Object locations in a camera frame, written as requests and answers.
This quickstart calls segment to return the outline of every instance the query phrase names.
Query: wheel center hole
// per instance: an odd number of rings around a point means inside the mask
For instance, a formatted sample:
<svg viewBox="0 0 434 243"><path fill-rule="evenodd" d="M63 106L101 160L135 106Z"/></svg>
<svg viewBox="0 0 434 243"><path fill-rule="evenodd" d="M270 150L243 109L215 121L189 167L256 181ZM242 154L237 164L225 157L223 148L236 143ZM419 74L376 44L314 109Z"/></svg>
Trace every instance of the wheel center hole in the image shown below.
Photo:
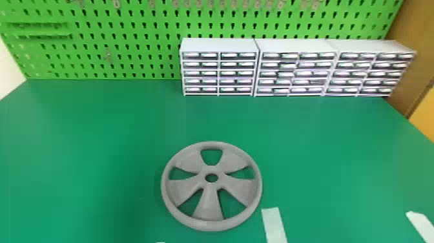
<svg viewBox="0 0 434 243"><path fill-rule="evenodd" d="M208 174L205 176L205 180L207 182L216 182L218 180L218 176L216 174Z"/></svg>

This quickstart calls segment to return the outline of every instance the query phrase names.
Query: green pegboard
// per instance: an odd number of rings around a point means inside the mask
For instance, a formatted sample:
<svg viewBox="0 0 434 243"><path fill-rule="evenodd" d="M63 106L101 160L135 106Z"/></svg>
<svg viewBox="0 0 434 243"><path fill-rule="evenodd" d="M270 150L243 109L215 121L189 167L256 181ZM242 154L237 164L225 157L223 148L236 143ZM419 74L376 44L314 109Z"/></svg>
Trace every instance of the green pegboard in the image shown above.
<svg viewBox="0 0 434 243"><path fill-rule="evenodd" d="M180 79L182 37L382 39L403 0L2 0L28 78Z"/></svg>

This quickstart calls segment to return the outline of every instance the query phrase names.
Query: white wall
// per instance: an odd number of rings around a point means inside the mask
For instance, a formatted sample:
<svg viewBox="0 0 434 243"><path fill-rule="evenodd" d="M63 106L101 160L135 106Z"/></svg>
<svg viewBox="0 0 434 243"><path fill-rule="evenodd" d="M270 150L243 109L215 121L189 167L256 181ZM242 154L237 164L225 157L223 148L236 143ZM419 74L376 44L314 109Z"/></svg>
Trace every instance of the white wall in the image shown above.
<svg viewBox="0 0 434 243"><path fill-rule="evenodd" d="M6 48L5 43L0 40L0 100L24 81L26 78Z"/></svg>

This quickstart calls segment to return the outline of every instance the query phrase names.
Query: green mat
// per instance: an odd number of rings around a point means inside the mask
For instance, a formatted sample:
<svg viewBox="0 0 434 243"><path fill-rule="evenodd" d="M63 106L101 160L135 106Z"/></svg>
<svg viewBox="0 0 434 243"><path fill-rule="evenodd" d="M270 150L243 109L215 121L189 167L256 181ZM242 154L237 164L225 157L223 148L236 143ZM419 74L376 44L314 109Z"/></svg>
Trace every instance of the green mat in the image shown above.
<svg viewBox="0 0 434 243"><path fill-rule="evenodd" d="M180 85L32 80L0 101L0 242L265 243L260 209L279 207L288 242L423 243L405 212L434 221L434 144L382 98ZM181 225L161 199L170 158L207 140L242 148L263 178L252 217L221 233Z"/></svg>

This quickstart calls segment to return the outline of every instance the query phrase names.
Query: gray wheel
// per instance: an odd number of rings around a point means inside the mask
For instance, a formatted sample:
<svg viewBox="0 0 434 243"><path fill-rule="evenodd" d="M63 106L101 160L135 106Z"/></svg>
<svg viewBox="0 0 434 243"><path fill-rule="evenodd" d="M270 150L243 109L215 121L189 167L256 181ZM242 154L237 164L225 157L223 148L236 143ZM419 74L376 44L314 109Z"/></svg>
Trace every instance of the gray wheel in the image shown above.
<svg viewBox="0 0 434 243"><path fill-rule="evenodd" d="M216 165L207 165L201 156L206 149L222 150L222 157ZM184 180L170 180L170 171L177 167L196 174ZM250 167L254 179L238 179L229 176ZM205 177L213 174L215 182L206 181ZM181 212L178 207L195 192L203 189L194 213ZM224 218L217 191L226 190L246 208L238 215ZM238 226L247 220L259 204L262 195L262 177L254 160L241 149L223 142L200 142L190 145L175 154L164 169L161 179L161 194L169 212L182 224L201 231L223 231Z"/></svg>

